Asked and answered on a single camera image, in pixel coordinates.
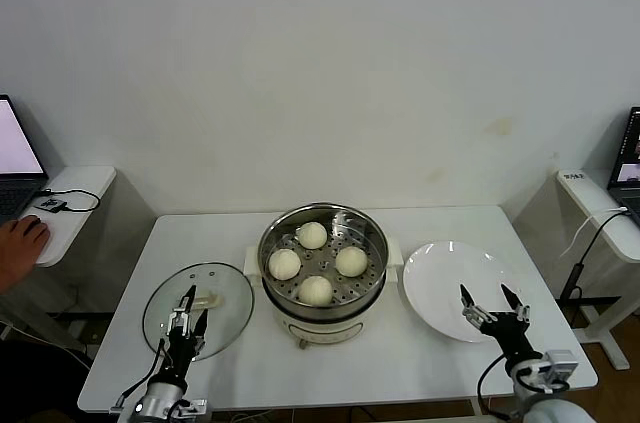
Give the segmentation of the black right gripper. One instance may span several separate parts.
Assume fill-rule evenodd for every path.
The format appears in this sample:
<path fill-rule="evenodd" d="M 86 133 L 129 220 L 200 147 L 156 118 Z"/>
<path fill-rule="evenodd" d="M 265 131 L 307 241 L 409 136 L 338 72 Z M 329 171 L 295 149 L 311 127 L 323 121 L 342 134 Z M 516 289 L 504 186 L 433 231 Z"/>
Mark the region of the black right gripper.
<path fill-rule="evenodd" d="M 482 326 L 482 333 L 498 342 L 508 362 L 540 359 L 542 354 L 532 347 L 526 336 L 529 324 L 522 320 L 529 318 L 530 307 L 524 305 L 504 283 L 501 284 L 501 290 L 515 313 L 489 313 L 475 304 L 470 292 L 461 284 L 462 315 L 472 326 Z"/>

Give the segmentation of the person's bare hand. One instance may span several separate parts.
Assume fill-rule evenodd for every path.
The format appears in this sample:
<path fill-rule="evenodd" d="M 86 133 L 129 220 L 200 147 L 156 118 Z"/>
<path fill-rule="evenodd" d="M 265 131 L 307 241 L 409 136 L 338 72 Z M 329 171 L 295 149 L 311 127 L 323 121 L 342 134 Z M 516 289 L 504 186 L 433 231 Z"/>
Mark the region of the person's bare hand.
<path fill-rule="evenodd" d="M 35 215 L 7 221 L 0 229 L 0 288 L 4 294 L 34 269 L 50 238 L 48 226 Z"/>

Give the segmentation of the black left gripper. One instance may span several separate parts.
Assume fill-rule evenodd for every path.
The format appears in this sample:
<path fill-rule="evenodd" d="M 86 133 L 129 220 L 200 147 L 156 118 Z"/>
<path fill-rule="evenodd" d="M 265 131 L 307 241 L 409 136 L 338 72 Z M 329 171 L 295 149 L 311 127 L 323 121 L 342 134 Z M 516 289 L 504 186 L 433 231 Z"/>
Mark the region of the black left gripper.
<path fill-rule="evenodd" d="M 164 373 L 170 380 L 184 380 L 191 364 L 205 344 L 208 310 L 198 317 L 193 332 L 189 330 L 190 312 L 196 295 L 193 284 L 181 297 L 172 312 L 172 329 L 169 333 L 169 349 L 164 358 Z"/>

